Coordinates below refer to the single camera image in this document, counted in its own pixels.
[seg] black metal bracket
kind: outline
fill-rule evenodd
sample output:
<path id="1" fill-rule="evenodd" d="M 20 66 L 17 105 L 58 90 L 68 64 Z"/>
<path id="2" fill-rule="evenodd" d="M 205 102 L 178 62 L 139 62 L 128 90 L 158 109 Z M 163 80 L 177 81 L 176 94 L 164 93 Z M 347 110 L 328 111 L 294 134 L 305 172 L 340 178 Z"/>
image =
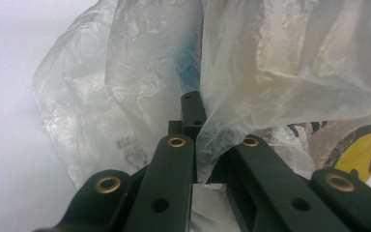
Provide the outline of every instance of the black metal bracket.
<path id="1" fill-rule="evenodd" d="M 188 231 L 194 142 L 207 117 L 198 92 L 182 96 L 182 121 L 169 122 L 150 165 L 132 176 L 92 176 L 54 231 Z M 371 231 L 371 188 L 335 169 L 296 175 L 260 137 L 249 135 L 218 160 L 209 183 L 227 185 L 242 231 Z"/>

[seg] crumpled plastic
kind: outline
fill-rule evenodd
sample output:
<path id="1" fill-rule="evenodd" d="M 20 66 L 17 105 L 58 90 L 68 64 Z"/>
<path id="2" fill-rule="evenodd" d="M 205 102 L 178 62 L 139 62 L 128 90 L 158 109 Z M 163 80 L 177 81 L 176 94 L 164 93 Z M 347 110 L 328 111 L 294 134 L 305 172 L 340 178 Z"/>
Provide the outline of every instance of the crumpled plastic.
<path id="1" fill-rule="evenodd" d="M 200 85 L 204 3 L 119 1 L 111 26 L 105 87 L 152 155 L 179 120 L 180 98 Z"/>
<path id="2" fill-rule="evenodd" d="M 371 115 L 371 1 L 208 1 L 199 180 L 253 131 Z"/>

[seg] screw hole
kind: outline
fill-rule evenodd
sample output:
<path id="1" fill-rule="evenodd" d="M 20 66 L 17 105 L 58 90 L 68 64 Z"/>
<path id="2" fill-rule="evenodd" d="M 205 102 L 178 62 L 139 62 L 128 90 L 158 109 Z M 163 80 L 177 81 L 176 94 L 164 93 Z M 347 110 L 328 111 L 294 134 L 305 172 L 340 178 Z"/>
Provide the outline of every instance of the screw hole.
<path id="1" fill-rule="evenodd" d="M 121 181 L 115 176 L 106 176 L 98 179 L 95 189 L 98 193 L 107 194 L 119 188 Z"/>
<path id="2" fill-rule="evenodd" d="M 341 191 L 354 191 L 355 185 L 345 177 L 337 174 L 327 174 L 325 181 L 334 189 Z"/>
<path id="3" fill-rule="evenodd" d="M 168 209 L 168 201 L 164 198 L 158 198 L 152 203 L 152 210 L 156 213 L 164 212 Z"/>
<path id="4" fill-rule="evenodd" d="M 168 145 L 170 147 L 183 147 L 186 144 L 186 141 L 180 137 L 173 137 L 168 140 Z"/>
<path id="5" fill-rule="evenodd" d="M 298 211 L 306 212 L 311 209 L 308 202 L 299 197 L 295 197 L 294 199 L 292 199 L 291 205 Z"/>
<path id="6" fill-rule="evenodd" d="M 244 140 L 243 140 L 243 145 L 247 146 L 247 147 L 256 147 L 258 146 L 259 142 L 257 139 L 255 138 L 251 138 L 251 137 L 246 137 Z"/>

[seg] metal bar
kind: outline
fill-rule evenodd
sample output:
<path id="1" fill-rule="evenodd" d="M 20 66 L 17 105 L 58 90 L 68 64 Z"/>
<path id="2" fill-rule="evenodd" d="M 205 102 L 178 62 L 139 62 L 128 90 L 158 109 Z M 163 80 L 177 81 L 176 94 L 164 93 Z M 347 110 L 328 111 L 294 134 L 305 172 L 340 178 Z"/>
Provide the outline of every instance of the metal bar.
<path id="1" fill-rule="evenodd" d="M 62 220 L 53 228 L 39 232 L 56 231 L 121 231 L 131 203 L 130 178 L 122 171 L 106 170 L 92 176 L 77 192 Z"/>
<path id="2" fill-rule="evenodd" d="M 349 231 L 260 137 L 247 137 L 229 158 L 258 209 L 253 231 Z"/>
<path id="3" fill-rule="evenodd" d="M 188 231 L 194 143 L 180 134 L 160 140 L 124 231 Z"/>
<path id="4" fill-rule="evenodd" d="M 371 188 L 335 169 L 314 172 L 309 186 L 354 231 L 371 231 Z"/>
<path id="5" fill-rule="evenodd" d="M 194 142 L 207 116 L 201 101 L 200 93 L 197 91 L 182 96 L 182 121 L 183 134 L 190 137 Z"/>

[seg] white background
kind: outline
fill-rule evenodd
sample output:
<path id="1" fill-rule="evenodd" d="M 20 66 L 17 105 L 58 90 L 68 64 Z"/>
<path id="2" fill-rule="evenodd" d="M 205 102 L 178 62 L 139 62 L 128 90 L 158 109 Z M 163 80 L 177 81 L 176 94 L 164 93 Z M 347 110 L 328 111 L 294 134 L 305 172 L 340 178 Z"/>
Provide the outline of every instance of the white background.
<path id="1" fill-rule="evenodd" d="M 96 2 L 0 0 L 0 231 L 55 225 L 76 193 L 43 131 L 31 80 L 57 37 Z"/>

